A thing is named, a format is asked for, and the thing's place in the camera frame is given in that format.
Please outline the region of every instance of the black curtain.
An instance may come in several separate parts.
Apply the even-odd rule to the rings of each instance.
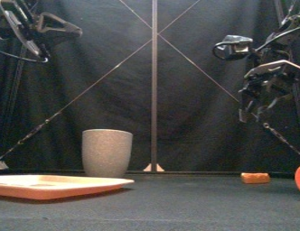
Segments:
[[[135,134],[131,170],[141,171],[153,155],[153,2],[41,1],[37,11],[81,26],[84,35],[53,49],[49,63],[22,64],[12,115],[10,100],[0,106],[0,154],[62,113],[6,157],[8,165],[81,170],[82,131],[109,128]],[[274,1],[160,0],[156,14],[159,164],[167,171],[295,171],[300,156],[290,146],[255,118],[239,122],[247,60],[212,55],[228,34],[253,38],[255,47],[266,42],[279,28]],[[0,56],[0,98],[18,67]],[[294,101],[278,107],[270,123],[300,149]]]

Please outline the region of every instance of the small orange block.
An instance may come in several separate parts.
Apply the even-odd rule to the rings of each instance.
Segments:
[[[243,173],[243,182],[245,184],[266,184],[271,182],[268,173]]]

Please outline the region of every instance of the black table surface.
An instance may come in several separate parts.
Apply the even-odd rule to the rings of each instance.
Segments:
[[[294,179],[131,174],[122,189],[38,201],[0,197],[5,230],[300,230]]]

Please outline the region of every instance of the plastic tray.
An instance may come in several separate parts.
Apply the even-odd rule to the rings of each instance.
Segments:
[[[122,188],[135,180],[57,175],[0,176],[0,196],[25,199],[60,199]]]

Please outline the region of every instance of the gray cup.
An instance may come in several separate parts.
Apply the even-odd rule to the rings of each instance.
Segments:
[[[133,134],[121,130],[93,129],[82,133],[82,165],[86,175],[122,178],[132,158]]]

